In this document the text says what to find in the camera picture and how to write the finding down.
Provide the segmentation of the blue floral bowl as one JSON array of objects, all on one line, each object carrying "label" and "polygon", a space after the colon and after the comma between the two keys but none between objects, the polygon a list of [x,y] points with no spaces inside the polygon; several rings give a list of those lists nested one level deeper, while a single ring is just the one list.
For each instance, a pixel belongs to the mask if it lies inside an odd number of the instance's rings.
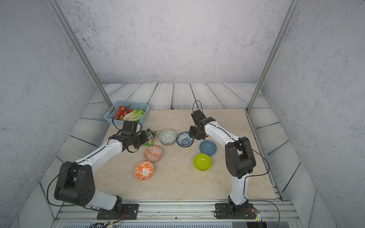
[{"label": "blue floral bowl", "polygon": [[189,147],[194,143],[194,139],[189,136],[189,132],[182,132],[177,136],[176,142],[180,147]]}]

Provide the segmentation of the plain blue shallow bowl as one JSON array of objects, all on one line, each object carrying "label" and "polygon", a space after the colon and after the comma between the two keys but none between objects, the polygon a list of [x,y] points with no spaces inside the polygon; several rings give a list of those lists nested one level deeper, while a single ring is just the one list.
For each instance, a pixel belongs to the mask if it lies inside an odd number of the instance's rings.
[{"label": "plain blue shallow bowl", "polygon": [[199,145],[200,153],[213,156],[217,152],[217,146],[216,144],[211,140],[204,140]]}]

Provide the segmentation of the red diamond pattern bowl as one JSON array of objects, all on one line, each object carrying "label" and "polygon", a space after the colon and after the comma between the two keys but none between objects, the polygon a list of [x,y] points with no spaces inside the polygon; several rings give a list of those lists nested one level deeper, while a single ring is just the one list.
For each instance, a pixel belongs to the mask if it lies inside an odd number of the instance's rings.
[{"label": "red diamond pattern bowl", "polygon": [[144,158],[146,161],[156,163],[162,159],[163,150],[160,146],[150,146],[144,152]]}]

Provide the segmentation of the green geometric pattern bowl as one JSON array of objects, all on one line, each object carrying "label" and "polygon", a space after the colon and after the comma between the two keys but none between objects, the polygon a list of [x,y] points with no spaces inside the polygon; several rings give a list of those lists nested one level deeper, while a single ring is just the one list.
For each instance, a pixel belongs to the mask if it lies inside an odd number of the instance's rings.
[{"label": "green geometric pattern bowl", "polygon": [[176,141],[177,135],[171,129],[163,130],[159,135],[160,143],[163,145],[171,145]]}]

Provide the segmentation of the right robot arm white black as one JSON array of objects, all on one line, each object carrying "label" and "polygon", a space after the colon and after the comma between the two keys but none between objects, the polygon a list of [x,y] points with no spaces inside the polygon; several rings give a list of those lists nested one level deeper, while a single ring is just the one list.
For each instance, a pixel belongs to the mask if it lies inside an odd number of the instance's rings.
[{"label": "right robot arm white black", "polygon": [[245,211],[252,206],[247,199],[250,174],[256,166],[256,160],[247,137],[239,138],[222,128],[212,117],[192,114],[194,126],[189,129],[189,136],[203,140],[210,136],[225,150],[225,164],[232,176],[232,189],[228,205],[232,212]]}]

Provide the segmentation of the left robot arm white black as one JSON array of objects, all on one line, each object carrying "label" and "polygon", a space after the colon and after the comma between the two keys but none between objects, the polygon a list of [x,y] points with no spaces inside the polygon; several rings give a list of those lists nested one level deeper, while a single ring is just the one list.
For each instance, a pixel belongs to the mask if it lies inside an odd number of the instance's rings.
[{"label": "left robot arm white black", "polygon": [[75,162],[67,161],[60,167],[54,191],[56,200],[111,211],[120,197],[96,189],[94,175],[116,155],[133,146],[136,151],[152,140],[154,133],[142,130],[139,122],[125,121],[122,129],[110,136],[105,144]]}]

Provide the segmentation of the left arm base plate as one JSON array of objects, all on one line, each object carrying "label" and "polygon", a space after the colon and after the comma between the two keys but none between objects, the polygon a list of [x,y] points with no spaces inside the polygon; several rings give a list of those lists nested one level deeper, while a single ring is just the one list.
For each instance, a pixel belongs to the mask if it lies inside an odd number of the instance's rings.
[{"label": "left arm base plate", "polygon": [[117,204],[111,210],[101,209],[97,220],[136,220],[139,204]]}]

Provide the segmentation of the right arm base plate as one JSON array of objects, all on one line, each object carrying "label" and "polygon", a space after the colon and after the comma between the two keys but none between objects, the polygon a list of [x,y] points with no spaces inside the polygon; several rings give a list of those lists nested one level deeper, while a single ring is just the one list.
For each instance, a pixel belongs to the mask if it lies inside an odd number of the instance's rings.
[{"label": "right arm base plate", "polygon": [[251,203],[235,208],[232,204],[216,203],[214,217],[217,219],[257,219],[256,209]]}]

